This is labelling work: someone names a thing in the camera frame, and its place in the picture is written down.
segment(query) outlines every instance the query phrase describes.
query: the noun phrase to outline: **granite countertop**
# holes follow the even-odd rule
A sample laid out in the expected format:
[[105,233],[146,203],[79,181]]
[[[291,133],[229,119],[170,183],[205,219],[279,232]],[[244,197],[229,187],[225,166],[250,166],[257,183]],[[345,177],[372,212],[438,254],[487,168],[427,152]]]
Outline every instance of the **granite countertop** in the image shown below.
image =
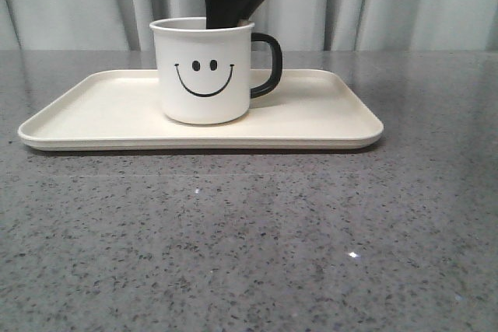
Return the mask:
[[382,139],[34,151],[23,121],[153,54],[1,51],[0,330],[498,330],[498,54],[284,60],[339,74]]

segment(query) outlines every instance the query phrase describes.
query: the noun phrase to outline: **mug rim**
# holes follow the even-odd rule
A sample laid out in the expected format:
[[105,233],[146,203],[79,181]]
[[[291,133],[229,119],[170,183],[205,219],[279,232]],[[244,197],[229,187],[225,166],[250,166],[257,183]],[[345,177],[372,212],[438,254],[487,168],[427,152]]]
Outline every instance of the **mug rim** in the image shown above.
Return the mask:
[[169,18],[169,19],[157,19],[155,21],[152,21],[149,24],[149,27],[153,31],[170,31],[174,33],[226,33],[230,31],[239,31],[239,30],[245,30],[245,29],[252,29],[254,27],[254,23],[252,21],[249,21],[247,25],[243,26],[235,26],[235,27],[224,27],[220,29],[180,29],[177,27],[164,27],[164,26],[159,26],[158,24],[160,23],[169,23],[169,22],[177,22],[177,21],[195,21],[195,20],[206,20],[206,17],[174,17],[174,18]]

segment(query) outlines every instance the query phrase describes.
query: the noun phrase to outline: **tray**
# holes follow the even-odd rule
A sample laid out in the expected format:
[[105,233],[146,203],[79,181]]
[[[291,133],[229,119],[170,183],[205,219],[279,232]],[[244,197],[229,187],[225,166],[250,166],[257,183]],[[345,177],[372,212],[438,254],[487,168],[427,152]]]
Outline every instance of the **tray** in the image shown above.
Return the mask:
[[[253,70],[263,82],[269,70]],[[226,124],[187,125],[160,109],[156,70],[89,76],[21,124],[25,144],[44,151],[115,149],[357,149],[384,125],[335,74],[284,70],[279,86]]]

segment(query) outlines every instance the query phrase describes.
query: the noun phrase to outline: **white curtain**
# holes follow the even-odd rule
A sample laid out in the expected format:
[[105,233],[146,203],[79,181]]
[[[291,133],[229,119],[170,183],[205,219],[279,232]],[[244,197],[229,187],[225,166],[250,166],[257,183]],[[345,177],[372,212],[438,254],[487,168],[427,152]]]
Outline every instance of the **white curtain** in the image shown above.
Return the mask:
[[[147,51],[150,21],[204,13],[204,0],[0,0],[0,49]],[[498,0],[267,0],[253,20],[284,51],[498,48]]]

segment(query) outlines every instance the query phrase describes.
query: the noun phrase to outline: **black mug handle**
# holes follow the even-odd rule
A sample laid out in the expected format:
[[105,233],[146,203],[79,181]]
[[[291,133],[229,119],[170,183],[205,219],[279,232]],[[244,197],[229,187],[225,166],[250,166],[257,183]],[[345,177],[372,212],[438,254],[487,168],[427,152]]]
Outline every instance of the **black mug handle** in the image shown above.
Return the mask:
[[279,42],[268,34],[252,33],[251,42],[265,42],[268,43],[272,50],[272,73],[270,78],[258,87],[251,89],[251,98],[259,97],[270,93],[280,82],[282,78],[282,48]]

